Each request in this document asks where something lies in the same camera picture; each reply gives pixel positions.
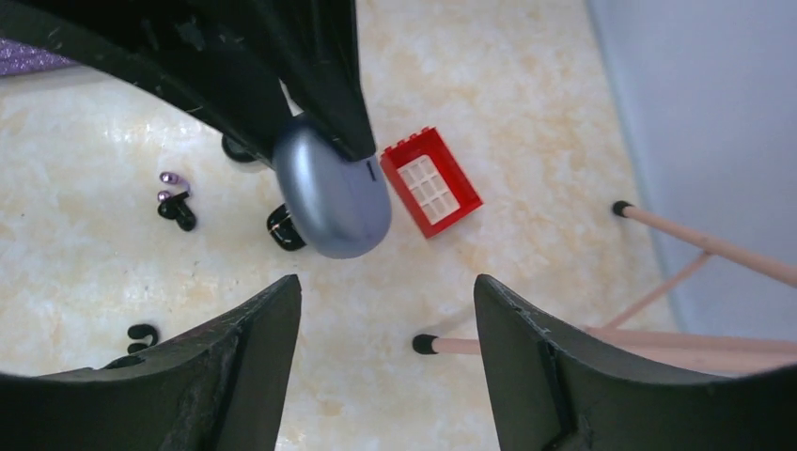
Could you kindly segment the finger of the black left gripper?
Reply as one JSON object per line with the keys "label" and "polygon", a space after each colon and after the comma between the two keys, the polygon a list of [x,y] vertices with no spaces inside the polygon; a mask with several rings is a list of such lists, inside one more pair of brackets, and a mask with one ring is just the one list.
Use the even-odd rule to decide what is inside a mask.
{"label": "finger of the black left gripper", "polygon": [[1,35],[135,86],[266,165],[292,117],[277,75],[189,1],[4,1]]}
{"label": "finger of the black left gripper", "polygon": [[343,158],[376,153],[360,80],[354,1],[252,1],[294,102],[332,139]]}

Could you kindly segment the silver blue earbud charging case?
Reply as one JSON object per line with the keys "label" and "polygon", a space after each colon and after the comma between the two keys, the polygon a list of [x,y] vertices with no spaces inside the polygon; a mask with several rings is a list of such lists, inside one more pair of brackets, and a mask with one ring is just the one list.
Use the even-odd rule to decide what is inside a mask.
{"label": "silver blue earbud charging case", "polygon": [[319,254],[360,257],[387,235],[392,208],[376,157],[345,160],[309,115],[279,136],[271,168],[298,234]]}

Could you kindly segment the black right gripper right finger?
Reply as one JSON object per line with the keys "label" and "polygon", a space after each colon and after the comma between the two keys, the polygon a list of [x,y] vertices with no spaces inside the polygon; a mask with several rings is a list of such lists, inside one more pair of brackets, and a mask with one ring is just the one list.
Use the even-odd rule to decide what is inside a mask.
{"label": "black right gripper right finger", "polygon": [[727,378],[651,361],[536,308],[488,274],[474,286],[504,450],[792,450],[796,369]]}

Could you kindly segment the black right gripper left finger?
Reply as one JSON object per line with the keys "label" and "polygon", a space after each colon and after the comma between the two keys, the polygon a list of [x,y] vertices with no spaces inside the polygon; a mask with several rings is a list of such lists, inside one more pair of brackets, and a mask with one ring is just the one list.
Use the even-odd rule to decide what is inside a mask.
{"label": "black right gripper left finger", "polygon": [[302,314],[287,275],[108,365],[1,378],[5,450],[272,450]]}

